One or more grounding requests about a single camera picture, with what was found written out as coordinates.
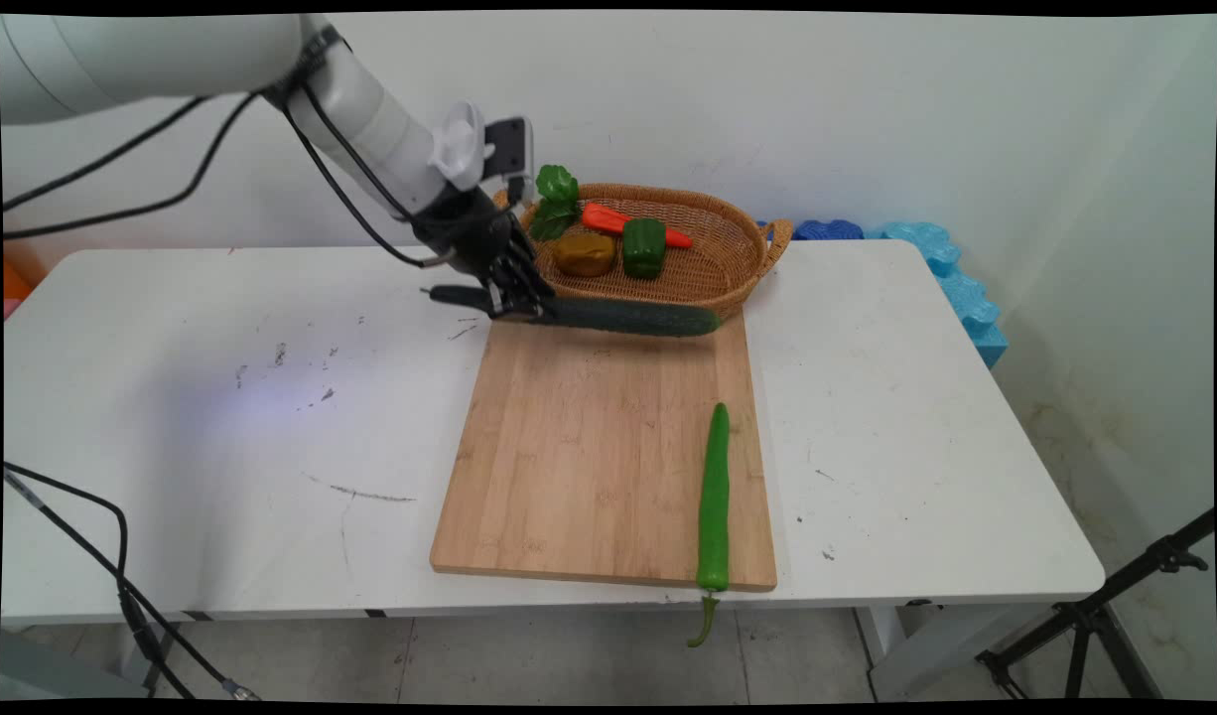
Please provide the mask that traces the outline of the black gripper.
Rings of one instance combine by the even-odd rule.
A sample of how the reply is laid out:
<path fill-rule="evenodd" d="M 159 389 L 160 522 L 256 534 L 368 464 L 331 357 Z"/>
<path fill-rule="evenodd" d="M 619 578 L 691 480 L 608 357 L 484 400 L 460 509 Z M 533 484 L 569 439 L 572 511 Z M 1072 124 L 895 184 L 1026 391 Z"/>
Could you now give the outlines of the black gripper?
<path fill-rule="evenodd" d="M 467 274 L 486 291 L 483 313 L 490 320 L 507 314 L 522 320 L 554 320 L 555 293 L 535 266 L 535 253 L 518 230 L 514 203 L 497 206 L 481 188 L 444 190 L 430 207 L 413 215 L 415 238 L 433 250 L 417 268 L 441 264 Z"/>

